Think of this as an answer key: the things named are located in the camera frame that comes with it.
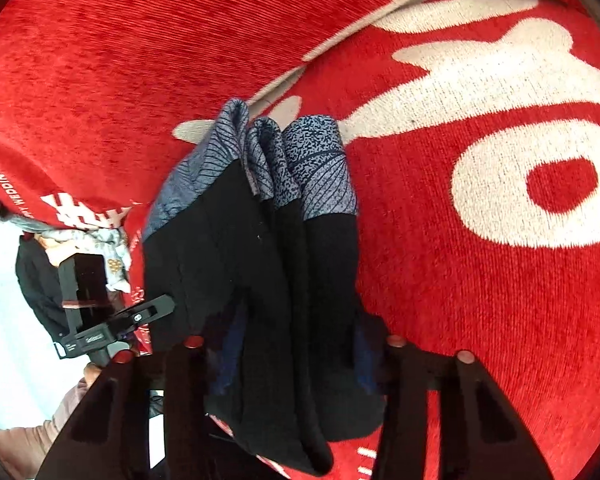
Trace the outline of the person's left hand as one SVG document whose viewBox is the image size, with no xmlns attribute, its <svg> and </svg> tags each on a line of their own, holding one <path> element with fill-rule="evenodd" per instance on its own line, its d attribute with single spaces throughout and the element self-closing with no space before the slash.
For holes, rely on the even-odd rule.
<svg viewBox="0 0 600 480">
<path fill-rule="evenodd" d="M 0 429 L 0 463 L 9 478 L 35 478 L 61 429 L 101 372 L 101 367 L 88 363 L 83 378 L 66 393 L 53 417 L 41 425 Z"/>
</svg>

